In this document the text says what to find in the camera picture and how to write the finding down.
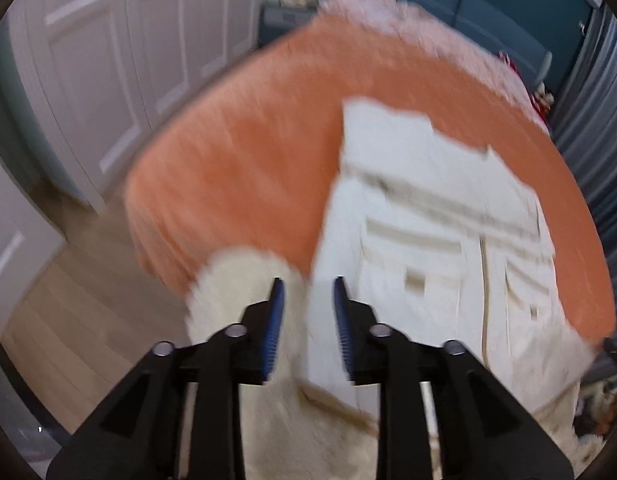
wooden floor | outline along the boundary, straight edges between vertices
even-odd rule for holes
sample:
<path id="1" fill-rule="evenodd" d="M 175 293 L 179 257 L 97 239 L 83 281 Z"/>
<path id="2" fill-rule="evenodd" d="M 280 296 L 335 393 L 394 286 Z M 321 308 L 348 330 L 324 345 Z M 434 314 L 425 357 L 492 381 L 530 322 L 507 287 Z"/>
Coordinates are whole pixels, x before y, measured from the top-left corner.
<path id="1" fill-rule="evenodd" d="M 159 340 L 188 343 L 184 302 L 135 261 L 123 186 L 98 216 L 49 189 L 35 202 L 67 247 L 15 309 L 2 344 L 22 377 L 73 433 Z"/>

metal bolt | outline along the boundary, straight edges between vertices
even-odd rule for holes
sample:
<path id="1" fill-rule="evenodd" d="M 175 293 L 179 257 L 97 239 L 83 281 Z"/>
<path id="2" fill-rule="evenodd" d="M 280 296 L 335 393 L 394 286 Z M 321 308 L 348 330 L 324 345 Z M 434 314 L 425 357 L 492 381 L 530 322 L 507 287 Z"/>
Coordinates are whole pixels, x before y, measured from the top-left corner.
<path id="1" fill-rule="evenodd" d="M 459 341 L 455 339 L 451 339 L 450 341 L 446 341 L 444 343 L 444 350 L 446 353 L 451 355 L 461 355 L 466 353 L 466 347 L 462 345 Z"/>
<path id="2" fill-rule="evenodd" d="M 170 355 L 175 350 L 175 345 L 169 341 L 160 341 L 153 345 L 153 354 L 164 357 Z"/>
<path id="3" fill-rule="evenodd" d="M 229 326 L 224 332 L 229 337 L 241 337 L 245 335 L 248 330 L 244 325 L 240 325 L 239 323 Z"/>
<path id="4" fill-rule="evenodd" d="M 393 330 L 383 323 L 378 323 L 370 327 L 370 333 L 375 337 L 388 337 L 393 333 Z"/>

orange blanket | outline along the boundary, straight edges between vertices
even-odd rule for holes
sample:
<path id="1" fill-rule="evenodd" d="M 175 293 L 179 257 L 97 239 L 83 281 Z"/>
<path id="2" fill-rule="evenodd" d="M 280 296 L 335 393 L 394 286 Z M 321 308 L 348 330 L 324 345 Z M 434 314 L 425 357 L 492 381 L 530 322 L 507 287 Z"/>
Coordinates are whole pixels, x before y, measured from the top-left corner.
<path id="1" fill-rule="evenodd" d="M 570 323 L 591 342 L 613 332 L 597 231 L 550 138 L 448 60 L 334 16 L 252 56 L 144 152 L 127 189 L 143 267 L 185 294 L 214 251 L 249 245 L 309 274 L 338 171 L 341 101 L 351 95 L 424 112 L 455 139 L 492 145 L 541 200 Z"/>

gray nightstand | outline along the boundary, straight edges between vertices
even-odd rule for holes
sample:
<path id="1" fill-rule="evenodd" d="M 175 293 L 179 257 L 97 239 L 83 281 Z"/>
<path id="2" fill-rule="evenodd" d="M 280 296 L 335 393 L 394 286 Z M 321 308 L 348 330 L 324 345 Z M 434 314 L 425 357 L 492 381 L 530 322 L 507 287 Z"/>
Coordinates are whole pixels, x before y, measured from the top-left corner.
<path id="1" fill-rule="evenodd" d="M 266 46 L 287 32 L 308 23 L 317 9 L 315 7 L 284 7 L 278 3 L 262 4 L 258 44 Z"/>

headboard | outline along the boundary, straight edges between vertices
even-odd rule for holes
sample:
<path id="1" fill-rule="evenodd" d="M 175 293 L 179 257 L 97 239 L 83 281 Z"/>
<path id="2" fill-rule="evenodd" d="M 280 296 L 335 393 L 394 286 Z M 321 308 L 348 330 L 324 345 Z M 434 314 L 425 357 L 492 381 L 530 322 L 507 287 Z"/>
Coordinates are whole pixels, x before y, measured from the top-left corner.
<path id="1" fill-rule="evenodd" d="M 528 89 L 546 77 L 552 54 L 525 29 L 485 0 L 408 0 L 493 54 L 506 51 Z"/>

